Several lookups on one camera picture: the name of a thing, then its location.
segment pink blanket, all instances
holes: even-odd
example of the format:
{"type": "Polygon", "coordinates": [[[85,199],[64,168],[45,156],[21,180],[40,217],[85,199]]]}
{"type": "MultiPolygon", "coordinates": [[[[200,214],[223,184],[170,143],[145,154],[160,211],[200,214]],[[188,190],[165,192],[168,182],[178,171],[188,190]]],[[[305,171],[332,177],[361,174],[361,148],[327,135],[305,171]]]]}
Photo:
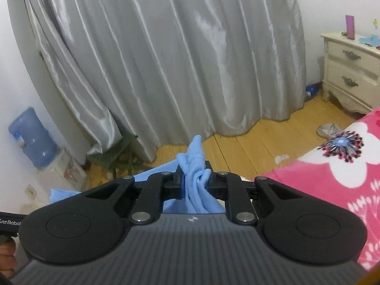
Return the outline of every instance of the pink blanket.
{"type": "Polygon", "coordinates": [[[368,230],[358,262],[380,261],[380,107],[266,176],[355,213],[368,230]]]}

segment wall outlet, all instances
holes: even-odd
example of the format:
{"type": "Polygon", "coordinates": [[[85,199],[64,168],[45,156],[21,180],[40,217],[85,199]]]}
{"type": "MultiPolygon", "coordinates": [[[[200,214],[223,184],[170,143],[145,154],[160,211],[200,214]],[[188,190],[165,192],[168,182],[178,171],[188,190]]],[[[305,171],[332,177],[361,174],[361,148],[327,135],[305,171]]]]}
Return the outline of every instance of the wall outlet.
{"type": "Polygon", "coordinates": [[[34,200],[37,196],[37,191],[33,186],[28,184],[28,186],[25,189],[25,194],[26,194],[26,196],[28,196],[28,198],[30,200],[34,200]]]}

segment drawer handle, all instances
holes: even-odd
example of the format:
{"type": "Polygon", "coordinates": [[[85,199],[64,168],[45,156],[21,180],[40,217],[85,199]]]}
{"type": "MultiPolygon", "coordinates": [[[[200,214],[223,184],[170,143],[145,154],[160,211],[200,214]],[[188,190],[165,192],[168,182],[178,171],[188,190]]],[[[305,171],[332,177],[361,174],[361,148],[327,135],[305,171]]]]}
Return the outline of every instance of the drawer handle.
{"type": "Polygon", "coordinates": [[[350,60],[356,61],[361,59],[361,56],[354,54],[352,51],[343,50],[343,52],[345,53],[346,57],[350,60]]]}
{"type": "Polygon", "coordinates": [[[342,76],[342,79],[344,80],[344,83],[347,84],[350,87],[359,86],[355,81],[353,81],[351,78],[347,78],[345,76],[342,76]]]}

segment nightstand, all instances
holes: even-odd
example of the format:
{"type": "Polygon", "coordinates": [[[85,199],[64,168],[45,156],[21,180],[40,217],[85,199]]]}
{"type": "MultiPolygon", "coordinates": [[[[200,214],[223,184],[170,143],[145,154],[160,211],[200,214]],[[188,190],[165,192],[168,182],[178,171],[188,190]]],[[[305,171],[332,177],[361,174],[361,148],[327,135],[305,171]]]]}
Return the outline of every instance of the nightstand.
{"type": "Polygon", "coordinates": [[[323,99],[332,93],[349,111],[369,113],[380,105],[380,50],[340,33],[324,38],[323,99]]]}

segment ribbed surface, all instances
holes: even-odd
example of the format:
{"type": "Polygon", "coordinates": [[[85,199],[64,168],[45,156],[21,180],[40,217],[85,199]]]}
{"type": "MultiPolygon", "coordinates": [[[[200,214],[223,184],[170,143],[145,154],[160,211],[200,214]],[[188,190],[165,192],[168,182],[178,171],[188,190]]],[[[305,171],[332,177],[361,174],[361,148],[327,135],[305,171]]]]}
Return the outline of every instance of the ribbed surface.
{"type": "Polygon", "coordinates": [[[15,285],[132,284],[334,284],[349,285],[364,274],[356,263],[310,267],[268,248],[254,227],[229,222],[224,214],[161,215],[134,227],[107,256],[75,267],[32,262],[15,285]]]}

